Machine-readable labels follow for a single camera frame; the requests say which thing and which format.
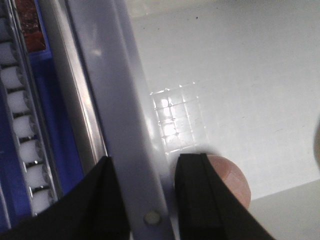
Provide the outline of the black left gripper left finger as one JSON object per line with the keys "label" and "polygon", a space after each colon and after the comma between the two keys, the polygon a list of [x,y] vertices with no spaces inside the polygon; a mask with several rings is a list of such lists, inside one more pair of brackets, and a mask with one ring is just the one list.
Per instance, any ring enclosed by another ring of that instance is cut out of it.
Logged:
{"label": "black left gripper left finger", "polygon": [[2,233],[2,240],[128,240],[130,225],[115,168],[104,156],[68,194]]}

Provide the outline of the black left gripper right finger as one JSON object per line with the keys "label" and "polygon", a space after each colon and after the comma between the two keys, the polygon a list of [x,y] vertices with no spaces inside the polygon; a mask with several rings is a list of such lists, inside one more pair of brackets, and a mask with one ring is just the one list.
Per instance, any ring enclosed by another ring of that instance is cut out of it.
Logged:
{"label": "black left gripper right finger", "polygon": [[183,153],[174,176],[182,240],[272,240],[204,154]]}

